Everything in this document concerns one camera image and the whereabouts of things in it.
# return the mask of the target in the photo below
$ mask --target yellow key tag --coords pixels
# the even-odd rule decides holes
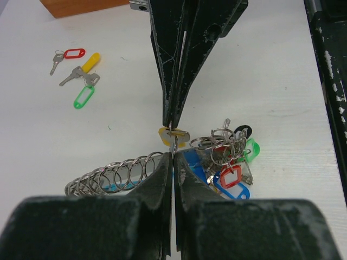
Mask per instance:
[[[160,128],[158,133],[160,135],[160,138],[162,139],[163,144],[169,147],[171,147],[171,144],[174,142],[175,137],[177,137],[178,148],[185,147],[185,143],[190,140],[189,133],[178,128],[171,130],[171,136],[170,130],[166,127]]]

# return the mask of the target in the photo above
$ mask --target stack of key rings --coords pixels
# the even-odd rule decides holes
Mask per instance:
[[[219,194],[248,199],[247,186],[253,184],[248,163],[260,152],[254,139],[248,139],[251,133],[249,126],[240,126],[234,132],[223,127],[212,130],[210,136],[193,139],[190,147],[196,151],[200,163],[190,165],[192,170],[201,166],[204,176],[200,178]]]

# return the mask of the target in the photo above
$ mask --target scratched black surface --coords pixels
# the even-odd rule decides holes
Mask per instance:
[[[127,196],[23,201],[0,237],[0,259],[166,259],[172,155]]]
[[[340,0],[321,2],[323,10],[314,14],[309,25],[347,202],[347,4]]]

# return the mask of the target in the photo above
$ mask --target keychain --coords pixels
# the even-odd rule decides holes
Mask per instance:
[[[88,100],[92,97],[92,95],[95,92],[95,88],[92,85],[85,86],[80,94],[77,96],[77,98],[74,101],[74,108],[81,109],[85,106],[85,104],[88,102]]]

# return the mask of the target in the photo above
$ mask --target bunch of keys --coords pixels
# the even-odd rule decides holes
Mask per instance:
[[[226,119],[222,128],[211,131],[211,136],[192,140],[190,145],[196,155],[192,151],[183,153],[191,169],[211,189],[231,199],[249,199],[253,176],[248,163],[259,155],[260,147],[249,138],[249,126],[231,131],[229,125],[230,120]]]
[[[84,49],[70,49],[65,51],[63,54],[57,53],[53,58],[54,63],[50,75],[53,75],[57,65],[63,59],[81,58],[85,53],[86,51]],[[81,109],[95,92],[94,86],[100,80],[100,76],[96,73],[88,74],[88,72],[99,62],[99,60],[100,54],[94,53],[82,67],[77,66],[76,68],[74,68],[71,74],[59,84],[59,86],[64,86],[68,81],[72,79],[85,79],[86,85],[74,101],[74,108],[76,109]]]

